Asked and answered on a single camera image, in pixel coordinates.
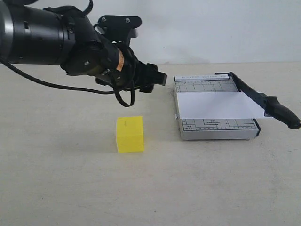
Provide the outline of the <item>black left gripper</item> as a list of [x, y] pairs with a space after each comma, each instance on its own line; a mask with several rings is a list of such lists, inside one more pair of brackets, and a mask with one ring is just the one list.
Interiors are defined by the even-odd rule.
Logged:
[[103, 61], [95, 67], [96, 83], [112, 88], [105, 93], [132, 90], [151, 93], [155, 85], [165, 85], [166, 80], [167, 75], [158, 71], [156, 64], [145, 64], [139, 60]]

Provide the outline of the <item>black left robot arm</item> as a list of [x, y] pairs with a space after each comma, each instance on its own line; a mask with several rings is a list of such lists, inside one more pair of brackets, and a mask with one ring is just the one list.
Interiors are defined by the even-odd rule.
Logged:
[[30, 0], [0, 3], [0, 57], [10, 64], [58, 65], [69, 76], [88, 75], [115, 91], [151, 93], [167, 76], [137, 59], [130, 48], [138, 16], [104, 15], [88, 19], [93, 8], [32, 7]]

